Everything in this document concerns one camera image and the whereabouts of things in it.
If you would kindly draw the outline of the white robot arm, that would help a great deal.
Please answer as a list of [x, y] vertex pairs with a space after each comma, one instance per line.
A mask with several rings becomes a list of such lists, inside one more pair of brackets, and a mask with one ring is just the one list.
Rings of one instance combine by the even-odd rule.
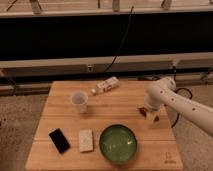
[[144, 108], [154, 112], [165, 104], [213, 137], [213, 108], [178, 95], [175, 89], [176, 82], [171, 77], [153, 81], [146, 89]]

